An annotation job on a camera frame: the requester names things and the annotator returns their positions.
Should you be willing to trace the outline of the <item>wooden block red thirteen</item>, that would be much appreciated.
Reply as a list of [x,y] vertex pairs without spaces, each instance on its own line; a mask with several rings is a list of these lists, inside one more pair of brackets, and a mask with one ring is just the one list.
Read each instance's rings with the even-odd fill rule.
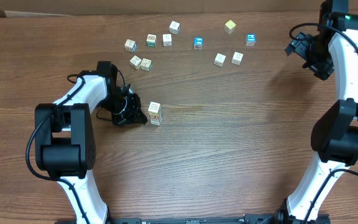
[[162,114],[158,113],[158,114],[149,114],[151,119],[156,119],[156,120],[160,120],[162,119]]

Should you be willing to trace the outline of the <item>wooden block red three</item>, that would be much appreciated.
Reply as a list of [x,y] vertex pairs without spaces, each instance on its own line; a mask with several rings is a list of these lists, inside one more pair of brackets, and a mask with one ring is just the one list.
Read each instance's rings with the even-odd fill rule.
[[151,123],[161,123],[162,122],[162,120],[161,119],[150,119],[150,122]]

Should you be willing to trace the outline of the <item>wooden block number four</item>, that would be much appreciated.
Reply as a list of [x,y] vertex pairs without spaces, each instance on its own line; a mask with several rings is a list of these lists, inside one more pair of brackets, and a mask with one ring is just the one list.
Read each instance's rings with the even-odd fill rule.
[[160,103],[151,101],[148,108],[149,114],[160,114],[161,112],[161,105]]

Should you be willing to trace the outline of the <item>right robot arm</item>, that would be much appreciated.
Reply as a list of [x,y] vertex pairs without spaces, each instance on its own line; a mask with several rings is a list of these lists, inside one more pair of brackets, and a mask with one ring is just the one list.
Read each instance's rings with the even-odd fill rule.
[[315,26],[317,35],[292,35],[285,51],[321,80],[334,74],[336,102],[315,123],[311,163],[270,223],[329,223],[318,213],[326,196],[344,173],[358,175],[350,169],[358,161],[358,15],[349,13],[348,1],[327,0]]

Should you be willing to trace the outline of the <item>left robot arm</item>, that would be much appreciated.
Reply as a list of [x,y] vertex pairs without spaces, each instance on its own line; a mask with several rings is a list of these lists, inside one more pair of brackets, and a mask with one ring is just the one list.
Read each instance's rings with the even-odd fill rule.
[[110,61],[99,61],[95,70],[75,75],[74,86],[65,96],[35,108],[35,128],[25,153],[27,167],[34,176],[62,187],[76,214],[75,223],[115,222],[93,175],[94,109],[109,111],[108,121],[115,126],[147,123],[131,85],[117,85],[120,74]]

